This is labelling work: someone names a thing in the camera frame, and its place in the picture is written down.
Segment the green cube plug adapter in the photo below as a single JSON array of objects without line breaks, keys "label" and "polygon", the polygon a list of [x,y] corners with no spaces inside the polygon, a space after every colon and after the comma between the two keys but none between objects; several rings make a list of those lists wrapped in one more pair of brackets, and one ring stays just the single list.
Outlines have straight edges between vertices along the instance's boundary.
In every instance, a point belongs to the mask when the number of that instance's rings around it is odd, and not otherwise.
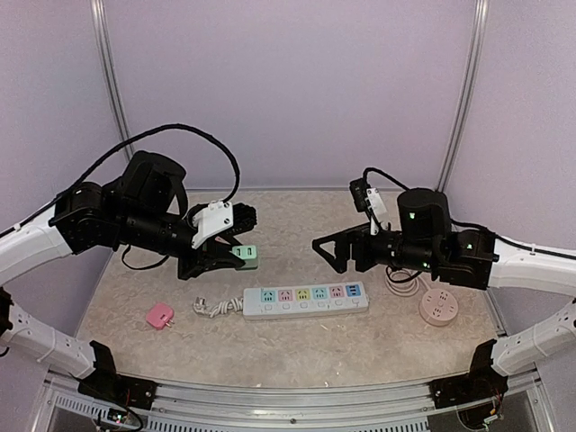
[{"label": "green cube plug adapter", "polygon": [[258,268],[259,257],[256,245],[234,246],[231,252],[243,261],[243,264],[237,267],[238,271],[255,270]]}]

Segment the pink plug adapter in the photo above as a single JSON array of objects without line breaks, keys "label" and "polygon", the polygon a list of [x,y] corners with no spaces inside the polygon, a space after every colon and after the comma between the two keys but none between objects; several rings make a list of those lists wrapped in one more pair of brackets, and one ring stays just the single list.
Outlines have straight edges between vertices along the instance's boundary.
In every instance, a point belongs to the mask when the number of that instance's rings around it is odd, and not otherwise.
[{"label": "pink plug adapter", "polygon": [[163,302],[156,303],[146,314],[146,322],[154,329],[161,330],[174,325],[175,312]]}]

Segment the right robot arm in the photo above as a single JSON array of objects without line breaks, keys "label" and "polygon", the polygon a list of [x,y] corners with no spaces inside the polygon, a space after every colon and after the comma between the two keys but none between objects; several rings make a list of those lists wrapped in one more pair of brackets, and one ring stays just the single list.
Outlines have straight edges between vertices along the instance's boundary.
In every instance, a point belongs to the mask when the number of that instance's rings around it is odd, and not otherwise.
[{"label": "right robot arm", "polygon": [[446,196],[412,188],[397,198],[400,229],[379,225],[383,202],[375,190],[352,189],[365,224],[316,238],[312,248],[337,273],[349,262],[359,273],[375,266],[427,273],[465,288],[524,288],[574,297],[575,254],[516,242],[471,223],[451,219]]}]

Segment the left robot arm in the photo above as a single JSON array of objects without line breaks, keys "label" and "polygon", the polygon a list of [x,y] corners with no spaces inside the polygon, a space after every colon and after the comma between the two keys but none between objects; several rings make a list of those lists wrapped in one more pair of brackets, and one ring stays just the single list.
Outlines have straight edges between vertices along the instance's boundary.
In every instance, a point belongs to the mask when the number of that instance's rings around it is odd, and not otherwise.
[{"label": "left robot arm", "polygon": [[[6,284],[48,262],[94,247],[141,248],[177,260],[181,280],[245,262],[232,249],[234,236],[252,230],[254,208],[220,201],[188,205],[185,169],[169,157],[136,152],[124,172],[105,185],[82,182],[1,239],[1,282]],[[55,365],[109,401],[126,391],[111,350],[66,335],[35,319],[1,294],[1,343],[39,363]]]}]

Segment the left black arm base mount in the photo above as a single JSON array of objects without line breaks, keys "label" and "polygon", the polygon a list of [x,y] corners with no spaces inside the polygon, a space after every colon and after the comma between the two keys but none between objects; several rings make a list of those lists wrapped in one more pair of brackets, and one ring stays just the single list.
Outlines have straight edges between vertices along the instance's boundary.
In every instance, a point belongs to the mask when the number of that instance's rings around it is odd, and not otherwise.
[{"label": "left black arm base mount", "polygon": [[109,347],[96,341],[89,346],[95,356],[94,371],[78,381],[78,392],[118,406],[150,410],[158,384],[118,373]]}]

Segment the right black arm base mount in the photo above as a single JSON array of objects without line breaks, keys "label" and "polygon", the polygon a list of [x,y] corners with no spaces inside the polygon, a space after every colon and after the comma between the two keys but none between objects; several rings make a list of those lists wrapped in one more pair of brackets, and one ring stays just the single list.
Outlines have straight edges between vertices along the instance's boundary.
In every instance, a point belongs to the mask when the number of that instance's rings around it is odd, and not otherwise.
[{"label": "right black arm base mount", "polygon": [[428,384],[436,409],[488,399],[508,391],[508,377],[493,368],[491,353],[496,342],[491,339],[475,348],[466,373],[438,378]]}]

